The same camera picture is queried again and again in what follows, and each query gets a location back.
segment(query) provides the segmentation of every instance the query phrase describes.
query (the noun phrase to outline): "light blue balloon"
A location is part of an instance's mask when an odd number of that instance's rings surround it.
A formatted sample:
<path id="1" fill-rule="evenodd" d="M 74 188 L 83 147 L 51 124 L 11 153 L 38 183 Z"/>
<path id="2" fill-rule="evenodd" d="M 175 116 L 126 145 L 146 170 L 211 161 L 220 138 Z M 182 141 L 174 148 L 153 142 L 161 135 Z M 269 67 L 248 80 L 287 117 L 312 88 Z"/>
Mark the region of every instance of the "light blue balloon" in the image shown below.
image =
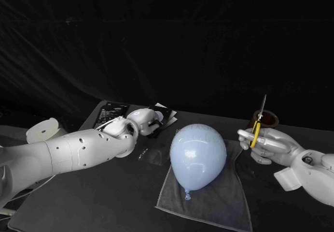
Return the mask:
<path id="1" fill-rule="evenodd" d="M 175 179 L 188 191 L 202 188 L 217 177 L 225 163 L 225 146 L 218 132 L 202 124 L 182 127 L 169 147 Z"/>

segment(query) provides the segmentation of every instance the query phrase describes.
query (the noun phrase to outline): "table surface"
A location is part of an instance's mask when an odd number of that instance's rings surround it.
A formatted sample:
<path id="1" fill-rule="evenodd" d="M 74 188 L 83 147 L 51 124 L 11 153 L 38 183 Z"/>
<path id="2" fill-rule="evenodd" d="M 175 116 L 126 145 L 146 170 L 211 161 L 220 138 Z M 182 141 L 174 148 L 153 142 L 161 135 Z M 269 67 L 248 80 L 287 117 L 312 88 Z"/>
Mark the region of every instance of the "table surface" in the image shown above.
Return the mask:
<path id="1" fill-rule="evenodd" d="M 96 106 L 80 130 L 92 128 Z M 145 108 L 130 105 L 128 113 Z M 57 231 L 228 231 L 187 220 L 153 208 L 166 175 L 169 161 L 156 166 L 138 161 L 143 147 L 168 152 L 175 130 L 192 123 L 211 126 L 224 139 L 237 140 L 236 131 L 247 121 L 218 116 L 176 112 L 176 122 L 156 139 L 138 138 L 132 153 L 97 166 L 57 175 L 28 196 L 11 220 L 9 227 L 24 232 Z M 279 125 L 306 149 L 334 151 L 334 132 Z M 334 229 L 334 208 L 319 203 L 302 188 L 284 192 L 273 173 L 277 164 L 259 165 L 244 151 L 236 161 L 250 209 L 253 231 Z"/>

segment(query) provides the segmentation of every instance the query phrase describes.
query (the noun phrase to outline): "cloth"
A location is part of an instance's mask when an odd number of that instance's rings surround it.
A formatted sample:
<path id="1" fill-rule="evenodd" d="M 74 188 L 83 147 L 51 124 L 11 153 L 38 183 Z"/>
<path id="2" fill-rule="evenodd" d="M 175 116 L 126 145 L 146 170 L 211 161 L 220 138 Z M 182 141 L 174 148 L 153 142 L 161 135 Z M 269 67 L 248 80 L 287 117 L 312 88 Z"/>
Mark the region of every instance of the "cloth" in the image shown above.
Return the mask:
<path id="1" fill-rule="evenodd" d="M 185 201 L 184 189 L 169 167 L 155 208 L 224 229 L 250 232 L 248 207 L 234 172 L 234 160 L 241 148 L 237 141 L 224 140 L 224 143 L 225 165 L 215 179 L 200 190 L 189 192 L 191 199 Z"/>

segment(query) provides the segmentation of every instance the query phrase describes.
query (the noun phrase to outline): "black backdrop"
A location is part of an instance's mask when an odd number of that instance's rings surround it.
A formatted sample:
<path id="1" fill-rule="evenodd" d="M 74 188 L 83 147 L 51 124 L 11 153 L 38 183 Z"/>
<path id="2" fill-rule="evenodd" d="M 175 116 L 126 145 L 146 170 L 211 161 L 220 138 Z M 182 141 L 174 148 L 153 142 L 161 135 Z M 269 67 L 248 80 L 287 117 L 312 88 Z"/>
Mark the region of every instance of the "black backdrop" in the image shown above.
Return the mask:
<path id="1" fill-rule="evenodd" d="M 83 120 L 99 100 L 334 130 L 329 5 L 0 0 L 0 105 Z"/>

